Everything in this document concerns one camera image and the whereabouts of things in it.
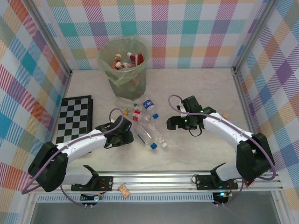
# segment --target chessboard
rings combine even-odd
[[[81,137],[89,133],[92,128],[92,96],[63,98],[58,120],[56,144]]]

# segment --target bottle cap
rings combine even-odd
[[[115,64],[115,66],[116,66],[117,68],[119,68],[119,67],[121,66],[121,62],[117,62],[117,63]]]
[[[152,149],[156,149],[156,148],[157,148],[157,144],[156,144],[156,143],[153,143],[153,144],[150,145],[150,147],[151,147]]]

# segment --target white table surface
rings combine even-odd
[[[166,138],[167,149],[152,150],[133,133],[133,143],[95,150],[71,165],[87,164],[97,171],[174,171],[211,170],[223,162],[235,161],[235,150],[207,130],[199,137],[192,137],[186,130],[166,128],[167,119],[179,115],[167,102],[171,94],[177,94],[182,99],[194,95],[202,107],[210,106],[220,114],[229,113],[228,120],[247,131],[230,69],[148,69],[146,93],[157,107],[159,118],[153,124]],[[93,128],[107,123],[109,112],[115,108],[115,95],[98,70],[74,71],[66,97],[84,95],[93,98]],[[173,99],[172,103],[178,105],[178,99]]]

